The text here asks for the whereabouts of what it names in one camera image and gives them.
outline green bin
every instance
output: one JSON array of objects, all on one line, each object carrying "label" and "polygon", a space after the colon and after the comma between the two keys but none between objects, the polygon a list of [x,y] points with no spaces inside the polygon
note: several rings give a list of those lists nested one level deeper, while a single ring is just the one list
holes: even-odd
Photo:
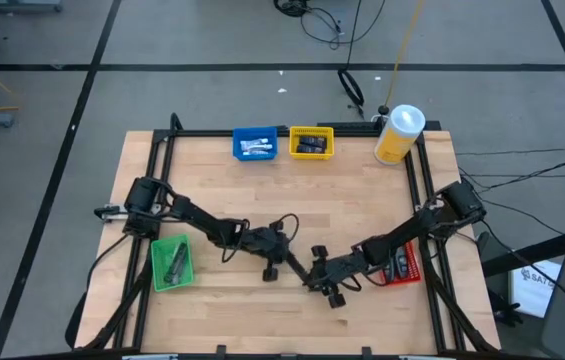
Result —
[{"label": "green bin", "polygon": [[[177,249],[181,243],[186,244],[186,262],[180,282],[176,285],[171,285],[164,281],[164,276],[169,271],[171,262],[173,262],[175,249]],[[189,245],[188,235],[178,235],[172,238],[154,241],[151,244],[151,259],[153,263],[153,286],[155,287],[155,291],[165,291],[193,283],[193,263],[191,262],[191,246]]]}]

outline plastic bin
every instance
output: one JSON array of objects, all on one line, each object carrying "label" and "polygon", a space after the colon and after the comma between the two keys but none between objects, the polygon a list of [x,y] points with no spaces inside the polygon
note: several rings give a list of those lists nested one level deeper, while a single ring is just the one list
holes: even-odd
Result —
[{"label": "plastic bin", "polygon": [[[266,138],[273,148],[268,154],[244,155],[240,141]],[[278,154],[278,129],[274,127],[237,128],[233,129],[233,156],[240,161],[272,160]]]},{"label": "plastic bin", "polygon": [[[324,154],[303,154],[295,152],[300,143],[300,136],[321,136],[326,138]],[[291,126],[289,133],[289,153],[298,160],[329,160],[335,153],[335,136],[333,128],[317,126]]]},{"label": "plastic bin", "polygon": [[[182,280],[177,285],[171,285],[164,281],[164,275],[169,271],[175,249],[181,243],[187,247],[186,263],[182,272]],[[178,235],[172,238],[156,240],[151,243],[151,262],[153,265],[153,287],[155,291],[166,291],[193,283],[193,262],[191,261],[191,246],[187,235]]]},{"label": "plastic bin", "polygon": [[[415,260],[415,253],[413,252],[413,242],[409,241],[404,245],[404,250],[406,250],[406,258],[408,261],[408,275],[405,278],[396,276],[393,282],[387,284],[387,286],[398,285],[398,284],[409,284],[420,281],[420,270],[418,268],[418,263]],[[380,271],[380,276],[382,277],[382,282],[386,282],[386,276],[384,276],[384,271]]]}]

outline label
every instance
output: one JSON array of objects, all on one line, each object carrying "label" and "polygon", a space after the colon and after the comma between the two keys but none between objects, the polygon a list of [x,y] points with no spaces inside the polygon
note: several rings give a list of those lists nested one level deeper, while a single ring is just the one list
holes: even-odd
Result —
[{"label": "label", "polygon": [[396,134],[393,129],[387,129],[382,143],[377,147],[376,156],[385,162],[400,162],[411,149],[413,141],[415,138],[405,138]]}]

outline blue bin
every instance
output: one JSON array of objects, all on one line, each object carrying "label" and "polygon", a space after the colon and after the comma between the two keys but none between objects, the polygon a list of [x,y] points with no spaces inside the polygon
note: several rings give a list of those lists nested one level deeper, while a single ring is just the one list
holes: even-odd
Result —
[{"label": "blue bin", "polygon": [[[273,148],[269,150],[268,154],[258,155],[244,155],[240,141],[249,141],[256,139],[269,139],[269,144]],[[259,127],[259,128],[237,128],[233,129],[233,156],[240,161],[251,160],[271,160],[278,154],[278,129],[274,127]]]}]

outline yellow bin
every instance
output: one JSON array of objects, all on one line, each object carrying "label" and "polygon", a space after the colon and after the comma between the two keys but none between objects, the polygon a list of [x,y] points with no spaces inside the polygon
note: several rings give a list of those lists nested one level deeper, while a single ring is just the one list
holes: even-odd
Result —
[{"label": "yellow bin", "polygon": [[[326,138],[326,150],[324,154],[304,154],[295,150],[300,143],[300,136],[320,136]],[[318,126],[291,126],[289,133],[289,153],[291,157],[298,160],[329,160],[335,153],[335,136],[333,128]]]}]

